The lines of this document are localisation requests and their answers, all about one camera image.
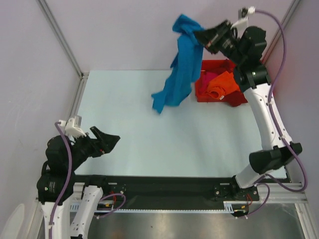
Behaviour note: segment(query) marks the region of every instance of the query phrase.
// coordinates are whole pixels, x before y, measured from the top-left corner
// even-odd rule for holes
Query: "blue cloth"
[[[180,15],[173,25],[173,31],[181,33],[177,40],[178,53],[171,64],[171,75],[166,79],[164,89],[152,94],[153,109],[159,114],[164,105],[179,106],[191,93],[191,83],[200,77],[203,47],[193,32],[203,28],[185,15]]]

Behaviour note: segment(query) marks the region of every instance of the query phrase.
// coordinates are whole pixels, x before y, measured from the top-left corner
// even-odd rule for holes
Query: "gray wall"
[[[286,29],[287,61],[275,90],[276,103],[295,142],[304,148],[301,159],[309,176],[307,198],[319,222],[319,1],[304,0]],[[282,40],[267,63],[274,78],[281,62]],[[296,163],[290,165],[295,180],[302,179]]]
[[[167,70],[176,55],[171,28],[184,13],[203,27],[238,19],[238,9],[255,6],[282,19],[293,0],[47,0],[83,71]],[[250,24],[276,26],[265,16]],[[204,51],[205,59],[224,58]]]
[[[78,79],[35,0],[5,1],[0,30],[1,233],[20,203],[26,229],[46,143],[68,116]]]

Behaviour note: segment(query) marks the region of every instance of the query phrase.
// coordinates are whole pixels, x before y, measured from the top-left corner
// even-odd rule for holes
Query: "metal frame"
[[[60,27],[58,26],[46,0],[37,0],[39,7],[41,8],[44,16],[46,17],[52,31],[54,32],[55,36],[57,37],[62,49],[64,50],[65,54],[67,55],[68,59],[70,60],[72,67],[74,68],[75,72],[77,73],[77,75],[80,78],[80,82],[77,88],[77,92],[76,95],[74,97],[74,102],[72,105],[72,109],[70,112],[70,115],[75,115],[78,112],[81,100],[82,100],[82,96],[84,93],[84,89],[85,89],[85,85],[88,79],[88,73],[83,74],[79,64],[76,61],[76,58],[74,57],[73,52],[71,51],[71,48],[69,47]],[[292,15],[294,14],[294,12],[296,11],[297,7],[299,6],[301,0],[295,0],[293,1],[293,3],[291,4],[290,8],[288,9],[284,19],[283,19],[283,26],[286,27],[288,22],[290,21]],[[273,38],[272,42],[270,43],[270,47],[268,48],[263,61],[266,62],[270,56],[270,54],[272,53],[275,45],[277,44],[278,40],[280,39],[280,32],[277,31],[275,37]],[[82,190],[83,190],[83,185],[84,183],[76,183],[74,186],[74,194],[73,196],[75,196],[75,200],[74,203],[71,206],[71,210],[76,211],[77,210],[77,203],[79,202],[79,200],[81,200],[81,195],[82,195]],[[279,185],[277,184],[273,184],[270,183],[270,188],[271,188],[271,194],[270,197],[267,201],[267,203],[294,203],[296,205],[296,209],[298,211],[298,215],[300,218],[300,222],[302,224],[302,228],[304,230],[304,234],[306,239],[315,239],[315,238],[319,238],[319,234],[318,234],[318,229],[314,223],[314,219],[311,216],[311,211],[309,209],[309,205],[307,203],[307,199],[305,194],[302,193],[291,193],[286,191],[285,189],[281,188]],[[301,188],[302,185],[300,183],[288,183],[286,184],[289,187],[292,187],[294,189],[297,188]],[[265,187],[259,187],[258,188],[258,192],[259,192],[259,197],[260,197],[260,202],[262,202],[266,195],[267,195],[267,188]],[[191,212],[195,212],[195,213],[231,213],[233,212],[233,208],[232,205],[234,204],[240,204],[240,203],[245,203],[245,202],[239,202],[239,201],[225,201],[223,202],[224,205],[224,210],[196,210],[196,211],[188,211],[188,210],[183,210],[183,211],[175,211],[175,210],[129,210],[129,209],[122,209],[119,210],[119,213],[127,213],[127,212],[154,212],[154,213],[191,213]],[[36,204],[36,209],[34,212],[34,216],[32,218],[32,222],[30,224],[29,230],[28,230],[28,234],[27,234],[27,239],[30,238],[36,238],[38,233],[39,233],[39,229],[40,229],[40,225],[42,222],[42,217],[43,217],[43,213],[41,210],[41,206],[39,202],[35,202]]]
[[[90,181],[91,175],[77,175],[74,196],[81,200],[84,183]],[[124,193],[126,203],[123,211],[220,211],[224,210],[224,201],[236,200],[236,204],[246,204],[247,194],[253,201],[259,201],[257,188],[240,190],[232,193],[233,178],[204,177],[141,177],[108,176],[108,192]],[[121,204],[118,197],[114,205]]]
[[[319,231],[314,220],[309,204],[295,204],[299,221],[304,231],[305,239],[318,239]]]
[[[47,19],[54,35],[56,36],[57,40],[59,41],[63,51],[65,52],[67,58],[70,60],[72,67],[74,68],[75,72],[78,74],[78,76],[80,78],[82,78],[83,73],[80,69],[80,66],[78,64],[78,62],[76,61],[74,54],[69,46],[69,44],[67,43],[58,23],[56,22],[50,7],[48,5],[48,3],[45,0],[36,0],[39,4],[39,7],[41,8],[43,15],[45,16],[45,18]]]
[[[294,13],[296,12],[298,6],[300,5],[302,0],[294,0],[291,4],[290,4],[290,7],[288,9],[288,11],[286,12],[283,20],[282,20],[282,26],[283,28],[285,29],[288,25],[288,23],[290,22],[292,16],[294,15]],[[271,53],[273,52],[273,50],[275,49],[275,46],[277,45],[279,39],[281,38],[281,32],[279,30],[279,28],[277,29],[277,32],[275,34],[275,36],[273,37],[273,39],[271,40],[271,43],[263,57],[263,63],[266,64],[268,59],[269,59],[269,56],[271,55]]]

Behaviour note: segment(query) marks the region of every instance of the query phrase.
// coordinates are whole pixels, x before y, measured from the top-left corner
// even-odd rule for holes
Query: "cable clip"
[[[266,105],[268,105],[268,106],[269,105],[273,105],[273,104],[274,104],[274,101],[269,101],[269,102],[266,103]]]
[[[48,229],[50,230],[53,227],[54,223],[49,224]]]
[[[66,121],[65,120],[59,120],[60,122],[60,127],[65,127],[66,126]]]
[[[247,15],[252,15],[255,13],[256,8],[254,6],[250,6],[247,11]]]

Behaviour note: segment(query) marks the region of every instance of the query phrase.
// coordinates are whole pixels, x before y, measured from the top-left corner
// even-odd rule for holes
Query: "purple cable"
[[[269,196],[270,196],[270,187],[269,187],[269,185],[268,185],[267,183],[258,183],[258,184],[257,184],[257,187],[258,187],[258,186],[261,186],[261,185],[264,185],[264,186],[266,186],[266,187],[268,188],[267,196],[266,196],[264,202],[262,203],[262,205],[260,205],[259,208],[257,208],[256,210],[254,210],[254,211],[252,211],[251,213],[249,213],[247,216],[250,216],[250,215],[252,215],[252,214],[258,212],[258,211],[266,204],[266,202],[267,202],[268,199],[269,199]]]
[[[277,25],[279,26],[279,29],[280,29],[280,32],[281,32],[282,38],[283,38],[283,45],[284,45],[283,59],[282,59],[280,68],[278,70],[278,73],[277,73],[275,79],[272,82],[272,85],[270,87],[269,94],[268,94],[269,111],[270,111],[271,117],[272,117],[272,119],[274,121],[274,124],[276,126],[276,129],[277,129],[277,131],[279,133],[279,136],[282,138],[283,132],[280,129],[280,126],[278,124],[278,121],[277,121],[275,113],[274,113],[273,106],[272,106],[272,104],[270,102],[271,102],[271,96],[273,95],[273,92],[274,92],[275,85],[276,85],[276,83],[278,81],[278,78],[279,78],[279,76],[280,76],[280,74],[281,74],[281,72],[283,70],[283,67],[284,67],[284,64],[285,64],[285,61],[286,61],[287,47],[286,47],[286,38],[285,38],[285,35],[284,35],[284,28],[281,25],[280,21],[274,15],[272,15],[271,13],[269,13],[267,11],[263,11],[263,10],[257,10],[257,9],[255,10],[255,12],[256,13],[261,13],[261,14],[264,14],[264,15],[267,15],[267,16],[271,17],[277,23]],[[294,158],[296,159],[297,163],[299,164],[300,169],[301,169],[301,171],[303,173],[303,176],[304,176],[304,185],[303,185],[303,187],[301,189],[295,190],[295,189],[291,189],[291,188],[285,186],[283,183],[281,183],[278,179],[276,179],[275,177],[273,177],[270,174],[266,174],[266,176],[268,176],[271,179],[273,179],[276,183],[278,183],[280,186],[282,186],[283,188],[285,188],[288,191],[291,191],[291,192],[303,192],[308,186],[308,177],[307,177],[306,169],[305,169],[303,163],[301,162],[300,158],[298,157],[298,155],[296,155],[294,150],[289,145],[289,143],[284,138],[282,138],[282,141],[285,144],[285,146],[288,148],[288,150],[291,152],[291,154],[294,156]]]
[[[124,205],[124,203],[126,202],[126,197],[125,197],[125,195],[122,194],[122,193],[110,194],[110,195],[108,195],[108,196],[105,196],[104,198],[101,198],[100,201],[103,201],[103,200],[105,200],[105,199],[107,199],[107,198],[111,198],[111,197],[113,197],[113,196],[122,196],[122,197],[123,197],[123,202],[122,202],[117,208],[113,209],[113,210],[110,211],[109,213],[106,213],[106,214],[101,215],[101,216],[95,216],[96,218],[98,218],[98,219],[99,219],[99,218],[105,218],[105,217],[111,215],[112,213],[114,213],[115,211],[117,211],[118,209],[120,209],[120,208]]]
[[[51,212],[51,215],[50,215],[50,221],[49,221],[49,239],[52,239],[52,226],[54,226],[54,222],[53,222],[53,218],[54,218],[54,214],[55,214],[55,210],[56,210],[56,207],[58,206],[58,203],[60,202],[63,194],[65,193],[65,190],[70,182],[70,178],[71,178],[71,173],[72,173],[72,153],[71,153],[71,148],[70,148],[70,145],[68,143],[68,140],[66,139],[64,133],[62,132],[62,130],[60,129],[59,127],[59,124],[61,124],[60,122],[56,122],[54,123],[56,129],[59,131],[61,137],[62,137],[62,140],[65,144],[65,147],[66,147],[66,150],[68,152],[68,158],[69,158],[69,168],[68,168],[68,174],[66,176],[66,179],[65,179],[65,183],[64,183],[64,186],[58,196],[58,198],[56,199],[55,203],[54,203],[54,206],[52,208],[52,212]]]

